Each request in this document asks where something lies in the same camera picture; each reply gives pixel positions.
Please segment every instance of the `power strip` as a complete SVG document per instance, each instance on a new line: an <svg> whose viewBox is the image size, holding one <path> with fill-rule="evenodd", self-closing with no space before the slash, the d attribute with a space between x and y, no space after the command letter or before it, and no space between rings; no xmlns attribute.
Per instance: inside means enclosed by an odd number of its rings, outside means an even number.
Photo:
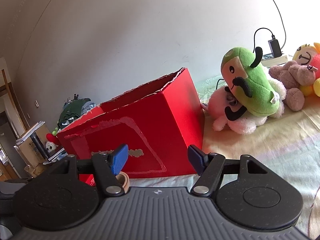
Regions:
<svg viewBox="0 0 320 240"><path fill-rule="evenodd" d="M281 65L289 61L288 55L282 55L281 57L274 58L272 54L263 55L261 63L265 67L272 67L275 65Z"/></svg>

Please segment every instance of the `white wall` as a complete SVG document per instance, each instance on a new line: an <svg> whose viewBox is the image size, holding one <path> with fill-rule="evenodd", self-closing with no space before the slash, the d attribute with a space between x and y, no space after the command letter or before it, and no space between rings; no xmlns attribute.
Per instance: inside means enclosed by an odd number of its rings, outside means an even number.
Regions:
<svg viewBox="0 0 320 240"><path fill-rule="evenodd" d="M49 1L24 1L3 54L22 109L50 129L74 93L100 103L183 66L197 82L220 73L230 48L253 48L257 28L284 40L272 0ZM285 53L320 42L318 0L276 2ZM269 39L257 35L264 53Z"/></svg>
<svg viewBox="0 0 320 240"><path fill-rule="evenodd" d="M3 69L4 69L5 77L7 78L7 82L10 83L11 82L11 78L10 78L10 75L9 75L9 71L8 71L8 67L7 67L6 61L5 61L4 57L1 57L0 58L0 87L5 85L4 84L4 78L3 78L3 75L2 75L2 70Z"/></svg>
<svg viewBox="0 0 320 240"><path fill-rule="evenodd" d="M3 55L3 46L8 41L17 15L21 13L21 8L25 0L0 0L0 57Z"/></svg>

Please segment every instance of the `blue gripper pad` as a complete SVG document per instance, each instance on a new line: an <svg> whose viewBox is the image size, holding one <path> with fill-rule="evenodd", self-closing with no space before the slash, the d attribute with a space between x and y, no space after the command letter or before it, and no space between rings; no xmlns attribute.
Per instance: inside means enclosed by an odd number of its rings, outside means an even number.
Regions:
<svg viewBox="0 0 320 240"><path fill-rule="evenodd" d="M118 175L128 159L128 146L121 144L110 154L109 165L112 173Z"/></svg>
<svg viewBox="0 0 320 240"><path fill-rule="evenodd" d="M199 176L204 172L208 164L208 156L197 146L190 145L188 147L188 159Z"/></svg>

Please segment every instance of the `logo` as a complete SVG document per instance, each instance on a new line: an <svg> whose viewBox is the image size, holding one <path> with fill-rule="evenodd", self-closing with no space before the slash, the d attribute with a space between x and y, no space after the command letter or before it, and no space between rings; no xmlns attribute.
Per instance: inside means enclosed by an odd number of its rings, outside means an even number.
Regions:
<svg viewBox="0 0 320 240"><path fill-rule="evenodd" d="M162 193L162 190L157 189L157 190L155 190L153 193L155 193L155 194L159 195L159 194L161 194L161 193Z"/></svg>

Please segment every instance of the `bed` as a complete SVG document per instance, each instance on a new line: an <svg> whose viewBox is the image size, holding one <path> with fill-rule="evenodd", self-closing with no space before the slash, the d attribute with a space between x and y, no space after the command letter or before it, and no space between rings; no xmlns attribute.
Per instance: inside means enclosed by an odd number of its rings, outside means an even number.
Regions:
<svg viewBox="0 0 320 240"><path fill-rule="evenodd" d="M208 101L216 89L215 77L196 84L201 102ZM250 154L273 170L300 191L304 200L299 228L311 239L320 235L320 98L306 98L301 111L286 108L280 119L269 118L251 135L240 135L226 128L215 132L212 118L206 116L203 151L217 152L227 159L239 159ZM131 179L131 186L177 187L189 190L198 179L197 175L185 175L155 179ZM225 176L223 184L236 179Z"/></svg>

